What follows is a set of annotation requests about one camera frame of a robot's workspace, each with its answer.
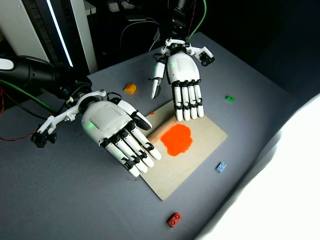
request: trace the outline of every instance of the gray table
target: gray table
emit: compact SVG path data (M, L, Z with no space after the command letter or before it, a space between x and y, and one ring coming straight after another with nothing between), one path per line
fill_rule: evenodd
M39 149L30 140L0 141L0 239L3 240L187 240L207 223L259 151L292 112L295 100L249 65L201 33L194 46L215 55L208 67L198 63L205 114L227 134L208 159L166 200L161 201L142 178L132 178L81 129L79 116L56 130L56 144ZM143 114L172 99L166 80L150 99L155 51L89 76L93 90L121 93ZM137 84L135 95L123 92ZM225 96L236 98L229 103ZM58 108L49 93L40 96ZM33 102L26 106L41 110ZM0 136L20 137L40 121L17 107L0 115ZM215 170L227 163L223 173ZM166 220L183 219L175 228Z

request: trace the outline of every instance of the led light strip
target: led light strip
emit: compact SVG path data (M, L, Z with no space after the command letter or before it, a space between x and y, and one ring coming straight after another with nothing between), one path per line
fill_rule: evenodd
M70 56L69 56L69 53L68 53L68 50L67 50L67 47L66 47L64 38L62 37L61 31L60 31L60 27L59 27L59 25L58 25L58 22L57 22L57 19L56 19L56 15L55 15L55 12L54 12L54 10L53 10L53 8L52 8L52 5L51 5L50 0L46 0L46 3L48 4L48 7L49 7L49 10L50 10L50 13L51 13L51 17L52 17L52 19L53 19L55 28L56 28L56 30L57 30L57 32L58 32L60 41L61 41L61 43L62 43L64 52L65 52L65 55L66 55L66 58L68 59L69 65L70 65L71 67L73 67L74 65L72 64L72 61L71 61L71 59L70 59Z

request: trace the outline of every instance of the cutting board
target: cutting board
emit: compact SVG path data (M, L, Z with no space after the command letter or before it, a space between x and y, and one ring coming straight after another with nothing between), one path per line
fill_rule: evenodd
M142 131L148 136L161 124L174 116L174 105L170 101L164 106L150 113L146 118L152 123L152 129ZM153 145L161 155L161 160L154 161L154 167L141 174L144 181L152 188L155 194L162 200L166 200L197 167L228 137L228 135L207 116L190 121L181 121L163 134L162 138ZM165 146L168 139L176 143L175 136L168 134L176 128L189 129L191 145L185 152L178 155L172 148Z

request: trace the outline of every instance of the red toy brick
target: red toy brick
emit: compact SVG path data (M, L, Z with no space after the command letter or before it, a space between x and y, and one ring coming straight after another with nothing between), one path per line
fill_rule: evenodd
M182 219L182 216L180 213L176 212L175 214L172 215L172 217L168 220L168 224L170 227L174 228L178 222Z

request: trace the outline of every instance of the rolling pin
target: rolling pin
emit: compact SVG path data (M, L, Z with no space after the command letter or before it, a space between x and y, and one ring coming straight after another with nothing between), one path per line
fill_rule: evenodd
M154 144L162 137L163 134L165 134L171 127L173 127L177 123L178 121L176 120L176 116L169 118L148 135L148 140L150 141L150 143Z

